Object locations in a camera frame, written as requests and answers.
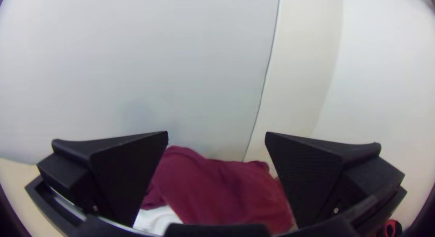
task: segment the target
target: black plastic part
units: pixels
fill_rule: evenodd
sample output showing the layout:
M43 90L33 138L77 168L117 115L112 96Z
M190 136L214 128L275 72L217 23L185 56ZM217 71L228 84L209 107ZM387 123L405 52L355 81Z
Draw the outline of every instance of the black plastic part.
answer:
M92 141L53 140L54 154L38 168L46 183L83 208L132 226L168 132Z
M266 133L265 144L299 227L316 223L345 168L381 150L378 143L349 145L273 132Z
M399 187L397 192L389 199L384 205L377 209L375 213L364 219L361 224L356 225L355 228L361 236L370 236L377 230L377 226L381 226L393 214L394 210L399 206L400 202L406 196L407 191Z
M264 225L201 226L171 224L164 237L270 237Z
M318 223L297 232L280 237L357 237L355 229L346 218L337 216L322 223Z
M64 206L54 200L54 194L41 176L30 182L25 189L46 219L64 235L71 236L77 227L83 223L83 220L70 213Z

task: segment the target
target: red fabric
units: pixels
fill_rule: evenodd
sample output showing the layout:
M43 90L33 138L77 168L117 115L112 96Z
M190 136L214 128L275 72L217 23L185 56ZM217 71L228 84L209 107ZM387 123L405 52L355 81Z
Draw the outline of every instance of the red fabric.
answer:
M294 224L281 184L266 163L208 160L178 146L163 154L142 208L165 204L185 224L260 223L272 234Z

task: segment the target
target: gray wall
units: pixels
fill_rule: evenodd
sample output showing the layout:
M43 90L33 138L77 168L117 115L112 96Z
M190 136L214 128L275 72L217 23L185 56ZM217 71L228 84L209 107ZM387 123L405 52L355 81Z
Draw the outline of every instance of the gray wall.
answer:
M170 144L242 160L278 0L4 0L0 156L53 138L168 130Z

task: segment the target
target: white fabric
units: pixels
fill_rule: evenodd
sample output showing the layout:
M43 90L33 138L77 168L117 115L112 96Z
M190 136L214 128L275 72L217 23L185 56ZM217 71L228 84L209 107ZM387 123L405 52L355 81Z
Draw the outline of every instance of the white fabric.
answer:
M169 205L152 210L139 210L133 228L144 232L163 235L171 223L183 223Z

